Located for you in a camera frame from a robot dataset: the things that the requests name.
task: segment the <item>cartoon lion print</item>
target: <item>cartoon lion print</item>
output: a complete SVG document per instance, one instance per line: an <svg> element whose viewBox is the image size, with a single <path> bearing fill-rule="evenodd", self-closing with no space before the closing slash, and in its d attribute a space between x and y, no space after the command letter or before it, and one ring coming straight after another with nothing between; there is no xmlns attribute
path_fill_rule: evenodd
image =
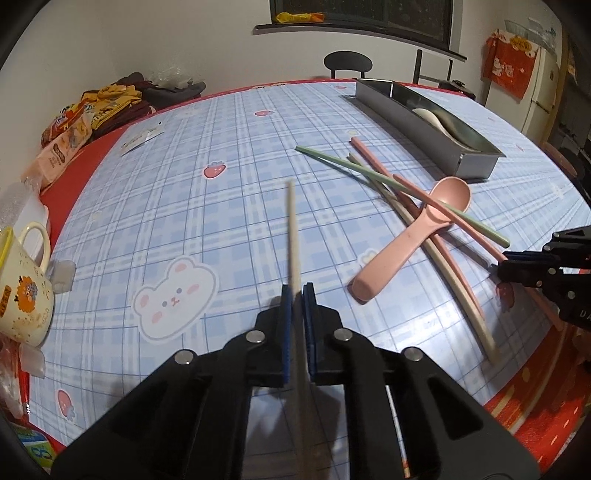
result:
<svg viewBox="0 0 591 480"><path fill-rule="evenodd" d="M14 296L14 301L18 303L18 309L31 313L35 309L37 291L37 285L31 277L18 277L17 294Z"/></svg>

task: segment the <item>bunny face print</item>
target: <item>bunny face print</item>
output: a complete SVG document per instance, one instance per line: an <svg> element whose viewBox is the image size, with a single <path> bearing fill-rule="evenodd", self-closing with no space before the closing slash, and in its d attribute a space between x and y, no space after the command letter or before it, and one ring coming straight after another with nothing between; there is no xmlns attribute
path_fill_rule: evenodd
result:
<svg viewBox="0 0 591 480"><path fill-rule="evenodd" d="M176 258L155 287L143 286L134 297L139 331L149 342L182 334L213 301L219 282L210 266L190 257Z"/></svg>

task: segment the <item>box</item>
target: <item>box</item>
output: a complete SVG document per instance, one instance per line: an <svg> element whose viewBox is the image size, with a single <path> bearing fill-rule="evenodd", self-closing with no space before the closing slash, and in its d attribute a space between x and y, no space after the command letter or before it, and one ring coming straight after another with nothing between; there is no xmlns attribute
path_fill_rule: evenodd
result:
<svg viewBox="0 0 591 480"><path fill-rule="evenodd" d="M357 79L355 98L400 130L445 175L464 180L487 179L499 157L505 157L470 125L420 93L392 80ZM417 108L435 114L445 129L465 147L413 112Z"/></svg>

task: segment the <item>blue plaid tablecloth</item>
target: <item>blue plaid tablecloth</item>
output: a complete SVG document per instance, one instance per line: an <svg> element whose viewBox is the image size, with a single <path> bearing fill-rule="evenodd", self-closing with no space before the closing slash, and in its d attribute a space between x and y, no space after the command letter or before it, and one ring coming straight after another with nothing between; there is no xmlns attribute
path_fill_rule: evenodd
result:
<svg viewBox="0 0 591 480"><path fill-rule="evenodd" d="M552 231L591 223L568 179L512 126L468 98L420 93L506 155L488 181L471 184L468 212L509 237L511 249L540 249ZM404 225L357 175L294 147L344 158L351 136L358 135L390 171L420 187L430 190L442 177L354 94L352 82L253 88L151 116L124 133L78 198L53 253L55 260L73 260L77 272L72 291L56 296L43 345L46 377L31 379L34 425L68 445L175 351L217 350L251 328L287 282L288 179L296 185L302 281L314 283L320 304L338 310L346 327L375 345L396 351L419 346L481 403L506 384L550 324L520 288L515 307L501 311L488 268L492 258L459 229L444 238L483 306L501 349L498 365L483 355L422 250L368 304L357 304L346 291L368 255ZM123 143L148 128L164 133L122 156ZM210 268L217 295L178 335L153 342L139 328L134 302L142 298L136 295L173 274L179 258ZM294 475L287 394L255 391L244 478ZM317 467L327 478L343 480L343 391L315 388L313 397Z"/></svg>

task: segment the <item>yellow mug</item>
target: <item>yellow mug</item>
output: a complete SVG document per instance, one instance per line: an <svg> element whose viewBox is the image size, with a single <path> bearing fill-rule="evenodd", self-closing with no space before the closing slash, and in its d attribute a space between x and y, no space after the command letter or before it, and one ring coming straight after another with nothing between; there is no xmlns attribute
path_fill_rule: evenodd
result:
<svg viewBox="0 0 591 480"><path fill-rule="evenodd" d="M31 230L43 236L39 267L22 246ZM49 235L40 223L29 223L18 239L12 227L0 232L0 333L17 342L38 346L49 330L54 295L45 272L50 254Z"/></svg>

